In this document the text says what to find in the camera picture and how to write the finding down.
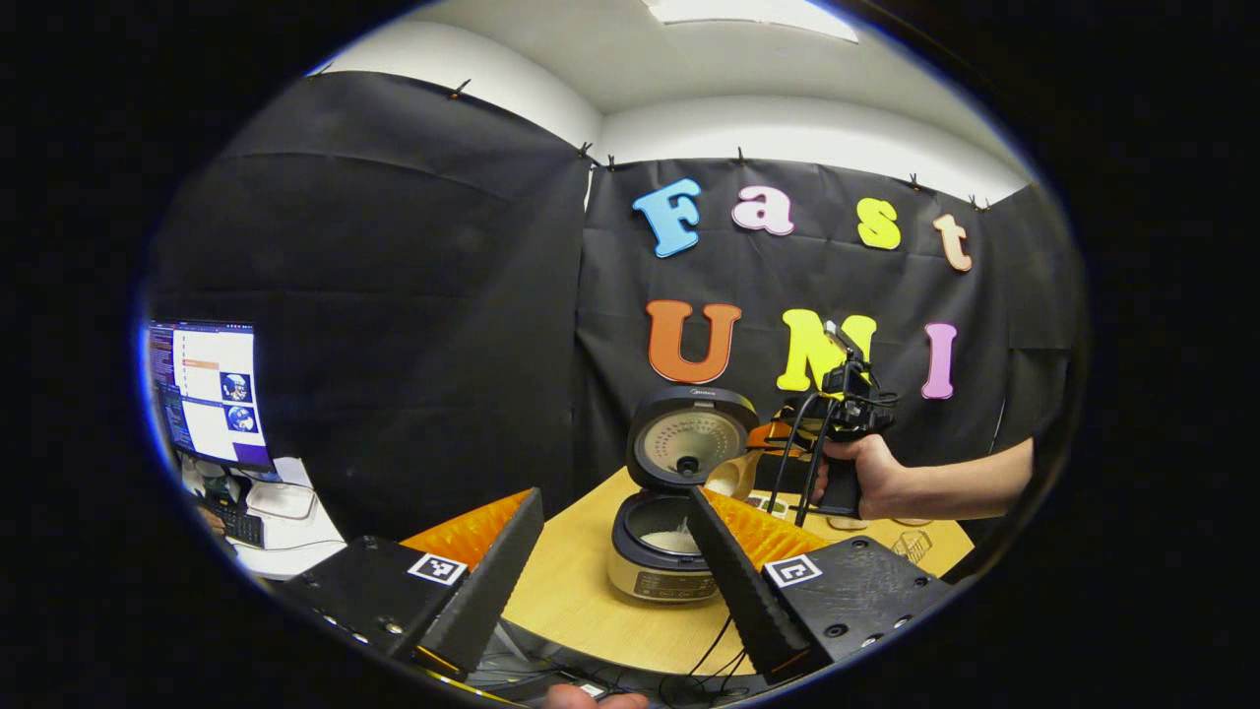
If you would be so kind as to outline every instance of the monitor screen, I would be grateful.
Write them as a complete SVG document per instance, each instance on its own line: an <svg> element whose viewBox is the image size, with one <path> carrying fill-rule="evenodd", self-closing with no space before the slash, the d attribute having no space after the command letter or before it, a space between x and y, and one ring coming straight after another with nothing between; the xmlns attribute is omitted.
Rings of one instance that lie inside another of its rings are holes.
<svg viewBox="0 0 1260 709"><path fill-rule="evenodd" d="M152 320L149 368L175 450L233 468L272 470L255 383L253 325Z"/></svg>

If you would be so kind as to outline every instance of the black fabric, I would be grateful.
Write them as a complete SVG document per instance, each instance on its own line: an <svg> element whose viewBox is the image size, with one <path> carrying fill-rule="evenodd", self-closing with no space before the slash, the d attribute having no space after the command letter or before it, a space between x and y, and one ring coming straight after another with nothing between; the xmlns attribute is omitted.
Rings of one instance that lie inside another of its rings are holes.
<svg viewBox="0 0 1260 709"><path fill-rule="evenodd" d="M588 161L500 108L367 72L302 79L190 179L154 312L256 322L260 417L343 535L572 501Z"/></svg>
<svg viewBox="0 0 1260 709"><path fill-rule="evenodd" d="M689 227L699 242L659 258L650 225L631 203L683 178L702 188L692 198L701 218ZM750 230L732 220L746 185L789 195L793 233ZM702 307L724 302L742 310L730 365L708 387L743 394L762 421L790 394L775 382L789 350L782 312L804 307L837 322L854 314L876 320L868 354L881 384L901 395L896 426L885 438L902 463L968 461L1027 440L1056 411L1066 363L1060 354L1071 343L1077 302L1063 303L1075 281L1052 287L1071 264L1062 254L1071 246L1057 232L1045 239L1055 228L1052 213L1032 190L978 212L961 199L886 176L800 162L664 160L597 170L582 237L575 382L583 436L576 475L593 485L620 468L635 404L670 384L648 360L645 305L655 298L692 305L682 341L690 361L702 360L708 348ZM866 196L896 208L901 243L895 249L862 243L856 205ZM965 272L949 263L932 225L944 213L966 230L963 249L973 266ZM958 329L948 400L921 395L930 356L924 327L932 321ZM980 534L983 524L975 526Z"/></svg>

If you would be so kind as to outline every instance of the wooden table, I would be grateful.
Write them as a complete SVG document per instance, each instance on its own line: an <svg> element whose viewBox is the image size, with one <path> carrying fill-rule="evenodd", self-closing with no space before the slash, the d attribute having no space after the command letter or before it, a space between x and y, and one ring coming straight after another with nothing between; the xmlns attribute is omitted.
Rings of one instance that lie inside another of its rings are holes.
<svg viewBox="0 0 1260 709"><path fill-rule="evenodd" d="M621 468L547 521L503 617L534 635L612 664L685 674L717 637L728 611L721 594L699 603L651 603L626 596L609 582L612 520L621 502L638 491L639 486ZM799 499L779 494L779 500L789 505ZM788 519L794 516L789 513ZM863 530L847 531L832 529L819 515L809 515L805 529L835 542L866 535L937 577L973 549L958 523L948 521L907 526L877 520ZM742 649L743 642L731 623L697 672L702 676L716 672ZM751 662L741 662L736 674L753 674Z"/></svg>

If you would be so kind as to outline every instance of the ceiling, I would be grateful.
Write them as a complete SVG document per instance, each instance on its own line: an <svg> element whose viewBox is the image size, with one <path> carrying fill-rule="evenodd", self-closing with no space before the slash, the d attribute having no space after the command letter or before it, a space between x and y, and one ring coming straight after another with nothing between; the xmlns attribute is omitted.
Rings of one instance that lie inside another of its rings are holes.
<svg viewBox="0 0 1260 709"><path fill-rule="evenodd" d="M665 26L643 0L440 0L403 19L493 39L604 115L712 96L843 101L936 126L1023 171L968 99L863 26L858 44L756 23Z"/></svg>

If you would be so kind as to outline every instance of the forearm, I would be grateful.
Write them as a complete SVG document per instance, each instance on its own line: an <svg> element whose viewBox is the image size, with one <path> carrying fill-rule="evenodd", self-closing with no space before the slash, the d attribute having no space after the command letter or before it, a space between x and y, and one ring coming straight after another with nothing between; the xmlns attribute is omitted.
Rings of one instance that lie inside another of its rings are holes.
<svg viewBox="0 0 1260 709"><path fill-rule="evenodd" d="M902 468L898 479L886 496L871 501L877 519L997 518L1005 514L1032 479L1032 438L975 461Z"/></svg>

